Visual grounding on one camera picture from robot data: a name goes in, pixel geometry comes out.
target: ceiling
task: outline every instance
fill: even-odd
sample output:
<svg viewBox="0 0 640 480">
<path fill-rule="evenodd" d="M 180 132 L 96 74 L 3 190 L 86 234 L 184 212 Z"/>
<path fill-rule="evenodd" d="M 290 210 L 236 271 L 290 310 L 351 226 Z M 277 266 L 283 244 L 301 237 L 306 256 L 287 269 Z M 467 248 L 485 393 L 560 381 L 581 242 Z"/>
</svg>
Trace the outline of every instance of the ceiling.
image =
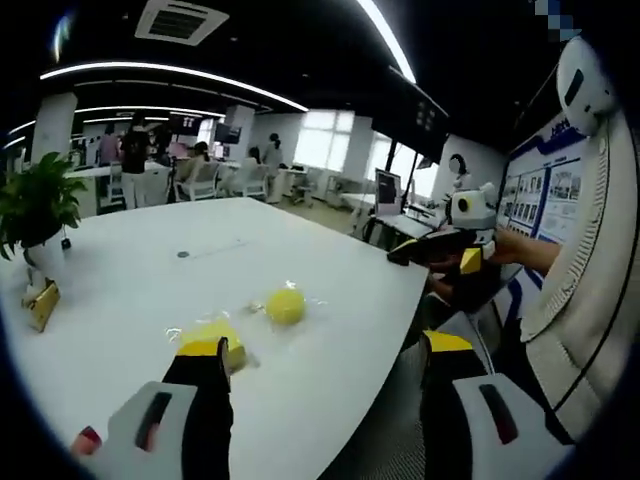
<svg viewBox="0 0 640 480">
<path fill-rule="evenodd" d="M 43 96 L 70 89 L 78 96 L 78 108 L 166 105 L 224 113 L 240 98 L 261 112 L 296 111 L 253 92 L 172 72 L 100 70 L 39 80 L 47 70 L 89 61 L 202 70 L 311 109 L 376 116 L 385 102 L 396 99 L 388 73 L 389 66 L 397 67 L 395 60 L 356 0 L 191 0 L 230 15 L 198 46 L 135 38 L 146 0 L 51 0 L 41 2 L 38 15 L 24 3 L 16 5 L 13 29 L 5 32 L 5 42 L 20 45 L 5 60 L 11 72 L 3 92 L 11 113 L 3 119 L 5 130 L 33 119 Z M 547 18 L 533 15 L 527 0 L 375 3 L 396 34 L 418 86 L 449 113 L 452 132 L 506 150 L 559 111 L 554 81 L 526 108 L 562 48 L 549 40 Z M 69 12 L 75 22 L 56 64 L 49 46 L 57 21 Z"/>
</svg>

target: floor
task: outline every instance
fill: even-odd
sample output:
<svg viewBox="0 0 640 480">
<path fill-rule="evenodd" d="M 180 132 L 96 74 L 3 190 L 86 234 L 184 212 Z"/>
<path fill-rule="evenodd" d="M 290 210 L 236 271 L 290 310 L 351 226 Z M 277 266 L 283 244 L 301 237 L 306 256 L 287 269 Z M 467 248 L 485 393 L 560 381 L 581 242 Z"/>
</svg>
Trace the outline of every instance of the floor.
<svg viewBox="0 0 640 480">
<path fill-rule="evenodd" d="M 320 200 L 314 200 L 313 207 L 310 208 L 304 204 L 292 205 L 285 197 L 282 202 L 274 206 L 337 232 L 345 234 L 351 232 L 351 212 L 346 209 L 333 208 Z"/>
</svg>

